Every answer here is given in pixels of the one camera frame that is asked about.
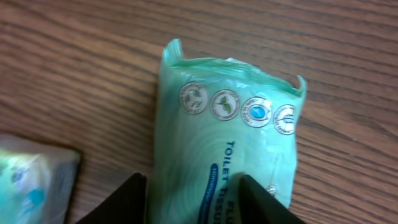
blue circle icon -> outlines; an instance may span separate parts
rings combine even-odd
[[[253,118],[261,119],[266,116],[266,111],[260,106],[255,106],[250,111]]]

blurred package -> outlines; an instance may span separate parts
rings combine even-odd
[[[80,156],[0,134],[0,223],[64,223]]]

wooden table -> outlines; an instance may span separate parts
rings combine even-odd
[[[0,131],[84,154],[74,223],[149,174],[160,55],[234,57],[308,81],[291,211],[398,222],[398,1],[0,1]]]

sealed package edge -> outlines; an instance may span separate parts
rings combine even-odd
[[[0,223],[62,224],[79,154],[0,134]]]
[[[160,69],[147,223],[240,224],[243,174],[288,207],[307,92],[298,79],[296,89],[233,58],[184,59],[180,41],[171,41]]]

plastic packaging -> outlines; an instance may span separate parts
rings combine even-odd
[[[285,207],[292,195],[300,89],[229,58],[165,48],[147,223],[241,223],[237,180],[251,175]]]
[[[0,223],[61,224],[79,155],[0,135]]]

